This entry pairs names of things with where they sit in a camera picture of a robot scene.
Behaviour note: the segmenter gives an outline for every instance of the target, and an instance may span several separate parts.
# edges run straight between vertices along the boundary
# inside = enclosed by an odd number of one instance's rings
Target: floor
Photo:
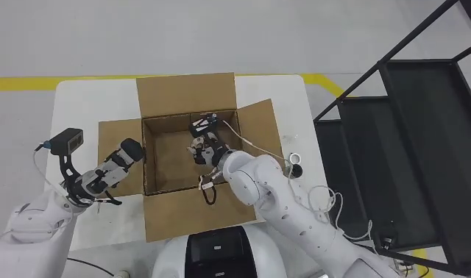
[[[345,89],[443,1],[0,0],[0,76],[323,73]],[[397,57],[452,57],[469,47],[470,30],[454,7]],[[471,81],[471,58],[460,66]],[[319,85],[306,90],[313,115],[334,97]],[[382,93],[379,76],[354,92]],[[0,227],[13,205],[43,190],[31,153],[49,136],[53,102],[49,90],[0,92]],[[38,159],[45,168],[45,155]],[[312,261],[290,260],[296,249],[280,242],[288,275],[299,266],[308,274]],[[70,255],[148,277],[159,246],[126,243]],[[439,249],[428,253],[443,258]],[[68,263],[63,277],[105,275]]]

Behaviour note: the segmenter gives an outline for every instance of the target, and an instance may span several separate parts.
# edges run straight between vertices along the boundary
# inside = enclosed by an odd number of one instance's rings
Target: cardboard box
[[[216,203],[205,203],[197,188],[198,176],[210,168],[195,164],[186,149],[193,140],[188,126],[205,113],[216,113],[256,146],[282,156],[271,100],[237,109],[234,74],[160,76],[137,79],[136,83],[141,118],[100,122],[98,158],[101,162],[124,138],[143,145],[144,160],[110,192],[113,196],[144,195],[146,240],[254,221],[253,207],[237,200],[222,178],[216,183]],[[225,124],[218,132],[232,149],[262,154]]]

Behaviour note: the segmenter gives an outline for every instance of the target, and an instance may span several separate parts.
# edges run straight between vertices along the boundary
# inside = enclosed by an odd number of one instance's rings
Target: stair step
[[[469,86],[451,60],[391,60],[380,73],[448,263],[471,266]]]
[[[347,98],[339,112],[375,244],[394,238],[396,250],[437,245],[389,99]]]
[[[315,124],[327,185],[344,197],[339,227],[352,237],[362,236],[368,227],[363,201],[353,170],[350,152],[340,120]],[[331,221],[339,213],[340,201],[330,211]]]

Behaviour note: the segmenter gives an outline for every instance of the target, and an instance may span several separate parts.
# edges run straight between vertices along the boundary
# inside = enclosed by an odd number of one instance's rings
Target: table
[[[302,156],[304,170],[298,182],[309,189],[326,185],[316,133],[302,78],[297,75],[237,76],[237,106],[272,99],[285,157]],[[61,82],[56,89],[51,137],[68,127],[84,132],[84,143],[72,155],[80,173],[97,165],[98,122],[140,118],[135,79],[79,80]],[[51,183],[63,181],[58,157],[49,154],[46,176]],[[327,201],[327,195],[320,196]],[[94,204],[78,219],[71,250],[145,240],[143,196],[118,197],[121,206]]]

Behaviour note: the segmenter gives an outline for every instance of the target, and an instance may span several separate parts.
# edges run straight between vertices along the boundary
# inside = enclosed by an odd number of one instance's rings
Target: cable
[[[427,271],[423,274],[423,275],[420,275],[419,278],[424,278],[425,276],[427,276],[428,272],[430,272],[430,268],[425,266],[427,268]]]
[[[50,181],[48,181],[48,179],[46,178],[46,175],[43,174],[43,172],[39,169],[38,164],[36,163],[36,156],[35,156],[36,152],[38,152],[42,148],[43,148],[43,144],[40,144],[32,153],[32,161],[35,164],[36,171],[38,171],[38,173],[41,175],[43,180],[51,186],[52,190],[54,190],[55,193],[57,193],[57,195],[62,196],[64,198],[65,202],[69,205],[71,217],[67,221],[65,221],[61,226],[59,226],[57,228],[51,228],[50,230],[13,230],[12,229],[9,232],[19,232],[19,233],[50,233],[50,232],[56,232],[59,229],[67,227],[67,225],[69,225],[72,222],[72,219],[74,218],[74,211],[72,210],[73,204],[63,195],[63,193],[59,189],[57,189],[55,186],[53,186],[53,184],[50,183]]]
[[[345,234],[345,231],[344,231],[342,228],[339,227],[338,222],[339,222],[339,218],[340,218],[340,213],[341,213],[341,210],[342,210],[342,208],[343,208],[343,206],[344,206],[344,197],[342,196],[341,193],[339,193],[339,192],[334,192],[334,191],[332,190],[332,188],[329,188],[329,187],[326,186],[326,185],[316,185],[316,186],[312,187],[312,188],[309,190],[309,192],[308,192],[308,203],[309,203],[309,207],[306,207],[304,204],[302,204],[301,202],[298,201],[299,196],[296,196],[296,195],[295,195],[294,190],[293,190],[293,187],[291,186],[291,173],[292,173],[292,171],[293,171],[293,165],[292,165],[292,163],[291,163],[289,160],[287,160],[287,159],[285,159],[285,158],[283,158],[283,157],[280,157],[279,155],[276,155],[276,154],[274,154],[274,153],[272,153],[272,152],[269,152],[269,151],[267,151],[267,150],[265,150],[265,149],[261,149],[260,147],[255,146],[252,142],[250,142],[250,141],[248,141],[247,139],[245,139],[245,138],[243,138],[242,136],[240,136],[240,135],[229,125],[229,123],[227,123],[227,122],[224,121],[224,120],[222,120],[222,121],[229,127],[229,129],[230,129],[237,137],[239,137],[240,139],[242,139],[245,143],[247,143],[247,144],[249,144],[249,145],[255,147],[255,148],[258,149],[258,150],[261,150],[262,152],[265,152],[265,153],[267,153],[267,154],[270,154],[270,155],[272,155],[272,156],[274,156],[274,157],[277,157],[277,158],[279,158],[279,159],[281,159],[281,160],[285,160],[286,162],[288,162],[288,163],[290,164],[290,169],[289,169],[289,173],[288,173],[288,183],[289,183],[289,186],[290,186],[290,188],[291,188],[291,192],[293,193],[294,200],[295,200],[299,205],[303,206],[305,209],[310,210],[310,211],[313,212],[313,213],[324,213],[324,214],[327,214],[327,213],[330,212],[330,210],[332,210],[333,206],[335,205],[335,203],[336,203],[336,196],[337,196],[337,195],[340,195],[340,209],[339,209],[339,212],[337,213],[336,222],[335,222],[335,228],[336,228],[337,230],[341,231],[341,233],[342,233],[346,238],[349,238],[349,239],[351,239],[351,240],[361,240],[361,239],[365,238],[366,236],[368,236],[369,239],[372,241],[372,238],[371,238],[371,230],[372,230],[372,228],[373,228],[373,222],[372,222],[372,220],[369,220],[369,221],[368,221],[368,227],[367,227],[366,233],[365,233],[364,235],[360,236],[360,237],[350,237],[350,236],[348,236],[347,234]],[[322,187],[322,188],[327,188],[327,189],[329,190],[329,192],[332,193],[332,196],[329,197],[329,199],[332,199],[332,198],[333,198],[333,200],[330,201],[330,204],[328,204],[325,209],[320,209],[320,208],[319,208],[319,210],[315,210],[315,209],[313,208],[312,204],[311,204],[311,193],[312,193],[312,191],[314,191],[314,189],[320,188],[320,187]],[[379,254],[376,252],[375,247],[373,246],[372,248],[373,248],[373,250],[375,251],[375,253],[379,256]]]
[[[250,142],[250,141],[248,141],[247,139],[245,139],[245,138],[243,138],[242,136],[240,136],[240,135],[229,125],[229,123],[227,123],[227,122],[224,121],[224,120],[222,120],[222,121],[224,122],[224,124],[226,124],[226,125],[229,127],[229,129],[230,129],[237,137],[239,137],[240,139],[242,139],[243,142],[245,142],[245,143],[247,143],[247,144],[249,144],[249,145],[255,147],[256,149],[258,149],[258,150],[260,150],[260,151],[262,151],[262,152],[265,152],[265,153],[267,153],[267,154],[270,154],[270,155],[273,156],[273,157],[277,157],[277,158],[279,158],[280,160],[284,160],[284,161],[288,162],[288,163],[291,165],[290,161],[287,160],[286,158],[281,157],[281,156],[279,156],[279,155],[276,155],[276,154],[274,154],[274,153],[272,153],[272,152],[269,152],[268,150],[261,149],[261,148],[258,147],[258,146],[255,146],[252,142]]]
[[[106,274],[110,275],[111,277],[113,277],[113,273],[111,273],[110,271],[108,270],[105,270],[103,269],[102,267],[100,267],[99,265],[94,265],[92,263],[89,263],[89,262],[85,262],[84,260],[77,260],[77,259],[73,259],[71,257],[68,257],[67,260],[71,260],[72,262],[77,262],[77,263],[82,263],[82,264],[85,264],[85,265],[89,265],[91,267],[94,267],[94,268],[97,268],[99,270],[102,270],[103,272],[105,272]]]

